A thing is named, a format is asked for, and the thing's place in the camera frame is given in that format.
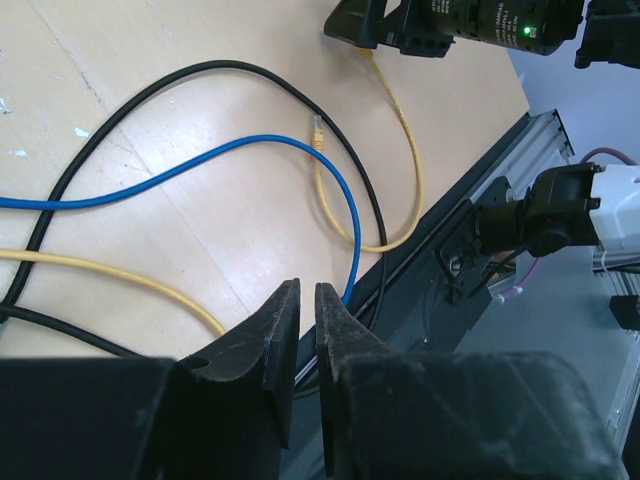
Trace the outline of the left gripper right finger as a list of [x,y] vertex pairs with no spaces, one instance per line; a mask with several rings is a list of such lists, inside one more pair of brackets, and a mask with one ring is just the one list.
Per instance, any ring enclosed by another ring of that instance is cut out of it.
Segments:
[[330,283],[315,286],[315,327],[324,469],[333,475],[341,372],[350,361],[388,353],[389,348],[349,313]]

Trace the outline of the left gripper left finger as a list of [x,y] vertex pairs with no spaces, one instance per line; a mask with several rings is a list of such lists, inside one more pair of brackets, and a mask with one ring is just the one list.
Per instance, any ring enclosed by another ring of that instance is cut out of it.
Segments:
[[300,330],[300,280],[286,280],[247,319],[179,364],[214,386],[224,420],[237,415],[258,423],[282,448],[290,442]]

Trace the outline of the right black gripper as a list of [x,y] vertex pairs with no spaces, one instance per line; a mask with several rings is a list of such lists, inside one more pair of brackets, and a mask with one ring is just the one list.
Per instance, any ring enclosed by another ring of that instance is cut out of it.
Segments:
[[581,1],[403,1],[385,18],[386,0],[341,0],[323,33],[358,48],[382,43],[404,55],[444,56],[457,38],[548,56],[573,39]]

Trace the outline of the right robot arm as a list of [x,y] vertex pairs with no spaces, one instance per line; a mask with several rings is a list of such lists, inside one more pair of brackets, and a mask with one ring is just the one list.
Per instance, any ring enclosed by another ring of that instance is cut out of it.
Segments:
[[[325,35],[355,47],[444,57],[457,38],[548,56],[584,36],[574,65],[639,65],[636,1],[341,1]],[[639,167],[590,161],[539,174],[521,200],[479,209],[476,235],[487,253],[544,257],[567,246],[623,249],[639,241]]]

